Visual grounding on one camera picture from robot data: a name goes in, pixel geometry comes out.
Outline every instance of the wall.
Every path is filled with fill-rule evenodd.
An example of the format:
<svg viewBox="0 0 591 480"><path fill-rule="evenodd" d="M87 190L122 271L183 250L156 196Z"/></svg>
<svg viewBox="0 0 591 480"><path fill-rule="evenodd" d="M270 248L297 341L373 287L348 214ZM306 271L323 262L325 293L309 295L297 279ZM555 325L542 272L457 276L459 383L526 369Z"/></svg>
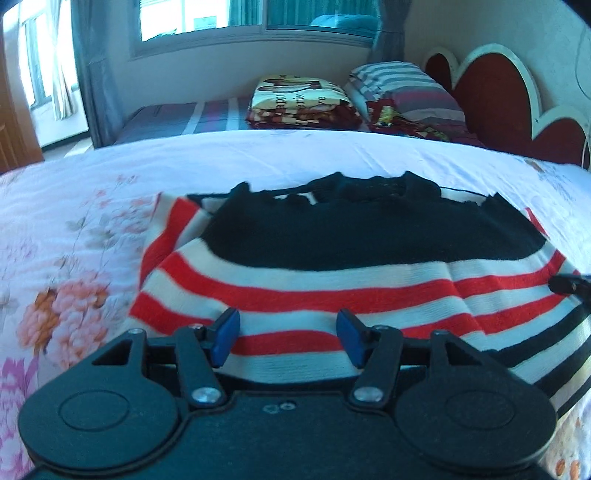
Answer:
<svg viewBox="0 0 591 480"><path fill-rule="evenodd" d="M46 145L88 130L88 124L86 123L86 117L82 108L80 91L73 92L73 97L76 103L76 113L65 120L55 120L51 102L35 108L31 112L35 133L37 134L37 140L40 146L45 147Z"/></svg>
<svg viewBox="0 0 591 480"><path fill-rule="evenodd" d="M268 73L321 77L342 85L366 62L368 48L330 43L219 44L131 59L129 9L111 0L108 55L127 116L155 103L248 96Z"/></svg>
<svg viewBox="0 0 591 480"><path fill-rule="evenodd" d="M583 29L579 78L591 95L591 31L561 0L414 0L405 56L422 64L431 48L443 46L461 62L478 46L500 43L530 68L544 109L571 105L591 118L591 101L574 75Z"/></svg>

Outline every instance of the curtain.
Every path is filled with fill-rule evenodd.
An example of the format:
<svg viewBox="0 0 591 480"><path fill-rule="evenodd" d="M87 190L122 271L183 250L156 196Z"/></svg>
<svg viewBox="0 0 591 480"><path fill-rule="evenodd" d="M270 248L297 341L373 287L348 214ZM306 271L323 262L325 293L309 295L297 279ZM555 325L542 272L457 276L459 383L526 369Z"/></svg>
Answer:
<svg viewBox="0 0 591 480"><path fill-rule="evenodd" d="M64 70L61 68L59 51L57 49L57 37L60 25L61 0L47 0L46 17L47 28L53 47L53 75L51 82L51 101L53 103L53 116L56 120L64 120L76 111L76 104L72 99L72 91L66 82Z"/></svg>
<svg viewBox="0 0 591 480"><path fill-rule="evenodd" d="M375 0L381 20L369 62L404 59L404 23L412 0Z"/></svg>
<svg viewBox="0 0 591 480"><path fill-rule="evenodd" d="M110 2L71 0L72 35L78 84L95 148L112 145L125 117L106 58Z"/></svg>
<svg viewBox="0 0 591 480"><path fill-rule="evenodd" d="M228 25L258 25L261 23L261 0L230 0Z"/></svg>

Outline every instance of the striped sweater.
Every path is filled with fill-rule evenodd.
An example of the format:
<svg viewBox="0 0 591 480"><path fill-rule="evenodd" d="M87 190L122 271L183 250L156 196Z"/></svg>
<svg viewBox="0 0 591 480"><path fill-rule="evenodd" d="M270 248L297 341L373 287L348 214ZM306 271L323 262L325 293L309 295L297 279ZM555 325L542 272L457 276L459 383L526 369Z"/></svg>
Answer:
<svg viewBox="0 0 591 480"><path fill-rule="evenodd" d="M358 375L336 313L427 338L447 329L541 388L560 415L589 389L591 308L553 294L576 273L531 211L406 172L226 195L160 194L130 316L163 334L227 307L242 330L220 370L266 383Z"/></svg>

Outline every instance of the metal screw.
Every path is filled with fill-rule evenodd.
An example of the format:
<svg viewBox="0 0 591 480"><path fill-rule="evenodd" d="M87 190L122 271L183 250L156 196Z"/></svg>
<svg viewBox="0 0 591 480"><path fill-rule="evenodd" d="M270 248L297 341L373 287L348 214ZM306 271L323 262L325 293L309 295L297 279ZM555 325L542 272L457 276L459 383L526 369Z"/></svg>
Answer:
<svg viewBox="0 0 591 480"><path fill-rule="evenodd" d="M213 387L201 387L191 393L193 400L197 403L215 403L222 398L222 392Z"/></svg>
<svg viewBox="0 0 591 480"><path fill-rule="evenodd" d="M377 403L383 399L384 392L378 387L360 387L353 392L353 396L357 401Z"/></svg>
<svg viewBox="0 0 591 480"><path fill-rule="evenodd" d="M295 410L296 408L296 403L292 402L292 401L285 401L283 402L281 405L279 405L279 408L281 410Z"/></svg>
<svg viewBox="0 0 591 480"><path fill-rule="evenodd" d="M270 415L275 415L279 413L279 405L265 405L262 410Z"/></svg>

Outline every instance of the pillow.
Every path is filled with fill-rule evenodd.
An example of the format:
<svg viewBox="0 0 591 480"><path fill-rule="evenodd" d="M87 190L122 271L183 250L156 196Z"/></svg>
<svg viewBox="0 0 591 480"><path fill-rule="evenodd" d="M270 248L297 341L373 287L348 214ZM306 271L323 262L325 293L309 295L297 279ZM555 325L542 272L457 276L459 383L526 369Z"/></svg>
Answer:
<svg viewBox="0 0 591 480"><path fill-rule="evenodd" d="M357 129L362 123L337 84L290 75L267 75L261 79L246 120L255 128Z"/></svg>
<svg viewBox="0 0 591 480"><path fill-rule="evenodd" d="M414 63L363 65L351 72L349 81L366 100L393 100L407 120L431 125L451 137L468 132L455 98Z"/></svg>

